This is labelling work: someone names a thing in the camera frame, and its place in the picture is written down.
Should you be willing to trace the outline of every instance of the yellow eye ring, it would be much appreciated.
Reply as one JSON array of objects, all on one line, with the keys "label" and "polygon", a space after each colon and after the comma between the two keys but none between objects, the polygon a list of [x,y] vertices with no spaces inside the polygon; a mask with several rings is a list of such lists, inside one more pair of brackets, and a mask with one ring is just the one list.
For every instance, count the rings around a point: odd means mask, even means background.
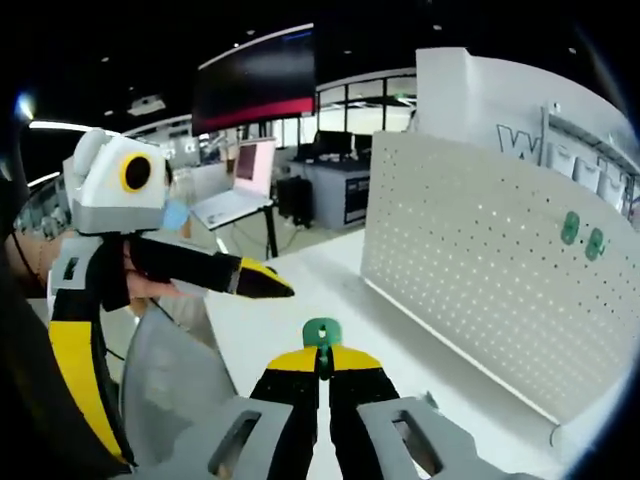
[{"label": "yellow eye ring", "polygon": [[144,153],[132,153],[120,167],[120,184],[125,192],[138,193],[151,178],[151,161]]}]

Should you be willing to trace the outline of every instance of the laptop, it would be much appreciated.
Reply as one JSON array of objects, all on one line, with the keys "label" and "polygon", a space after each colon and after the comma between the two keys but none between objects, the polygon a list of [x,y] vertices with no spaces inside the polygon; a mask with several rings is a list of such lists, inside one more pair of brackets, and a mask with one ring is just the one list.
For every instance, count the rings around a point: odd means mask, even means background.
[{"label": "laptop", "polygon": [[192,207],[192,212],[209,230],[233,222],[273,202],[271,173],[276,152],[275,138],[260,138],[238,145],[233,172],[233,188],[207,198]]}]

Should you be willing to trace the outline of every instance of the wall lettering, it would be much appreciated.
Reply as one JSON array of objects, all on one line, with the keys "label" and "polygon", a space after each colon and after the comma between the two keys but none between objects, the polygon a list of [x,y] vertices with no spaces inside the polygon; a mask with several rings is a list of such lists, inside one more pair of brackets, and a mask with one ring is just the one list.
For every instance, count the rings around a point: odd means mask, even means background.
[{"label": "wall lettering", "polygon": [[531,138],[528,132],[513,129],[507,125],[496,124],[500,151],[507,155],[513,155],[521,160],[534,160],[540,158],[541,137]]}]

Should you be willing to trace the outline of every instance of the ceiling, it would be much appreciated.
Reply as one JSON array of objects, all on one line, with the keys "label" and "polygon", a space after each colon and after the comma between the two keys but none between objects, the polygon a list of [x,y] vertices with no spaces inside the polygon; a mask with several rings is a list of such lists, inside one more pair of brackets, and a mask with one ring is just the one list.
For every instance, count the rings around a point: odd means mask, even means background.
[{"label": "ceiling", "polygon": [[[612,46],[619,44],[610,32],[593,28],[584,15],[578,18],[558,2],[553,3],[553,15],[544,13],[545,2],[523,4],[523,9],[514,8],[514,2],[472,0],[387,0],[376,8],[365,0],[329,0],[312,8],[292,8],[291,2],[285,7],[281,0],[262,7],[215,5],[181,4],[177,11],[173,4],[164,13],[114,7],[102,9],[93,20],[57,20],[53,13],[41,14],[29,19],[26,30],[16,23],[14,31],[3,31],[0,46],[11,80],[11,88],[2,92],[3,117],[8,118],[21,91],[34,98],[39,119],[116,131],[183,115],[191,109],[199,64],[235,43],[308,22],[316,24],[318,84],[413,66],[416,48],[465,46],[472,54],[554,71],[615,103],[614,91],[596,74],[585,38],[595,42],[614,66],[622,65],[618,77],[632,83],[631,68],[615,57],[619,49]],[[597,33],[603,31],[601,39]],[[153,94],[161,95],[166,109],[140,117],[127,113],[132,101]],[[74,134],[39,135],[27,140],[36,144],[25,152],[28,179],[57,168],[65,158],[61,152],[68,155],[64,152],[70,153],[77,141]]]}]

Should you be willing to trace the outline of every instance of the yellow panel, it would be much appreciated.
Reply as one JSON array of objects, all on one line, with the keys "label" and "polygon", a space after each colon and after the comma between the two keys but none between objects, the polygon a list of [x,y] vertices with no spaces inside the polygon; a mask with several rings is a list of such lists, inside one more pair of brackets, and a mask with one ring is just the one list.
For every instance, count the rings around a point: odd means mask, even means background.
[{"label": "yellow panel", "polygon": [[91,430],[114,457],[126,463],[98,390],[91,356],[91,322],[51,321],[49,339],[67,388]]},{"label": "yellow panel", "polygon": [[368,353],[343,347],[342,345],[332,345],[333,369],[339,370],[366,370],[369,368],[381,368],[380,362]]},{"label": "yellow panel", "polygon": [[317,350],[317,347],[306,347],[303,350],[285,353],[271,360],[267,368],[292,372],[313,372],[316,366]]},{"label": "yellow panel", "polygon": [[251,258],[247,258],[247,257],[242,257],[241,261],[240,261],[240,268],[246,268],[249,270],[255,270],[257,272],[262,273],[263,275],[266,275],[267,277],[275,280],[278,283],[281,283],[282,285],[285,285],[289,288],[291,288],[291,285],[289,285],[287,282],[285,282],[282,277],[280,277],[279,275],[275,274],[272,270],[270,270],[269,268],[265,267],[264,265],[262,265],[261,263],[251,259]]}]

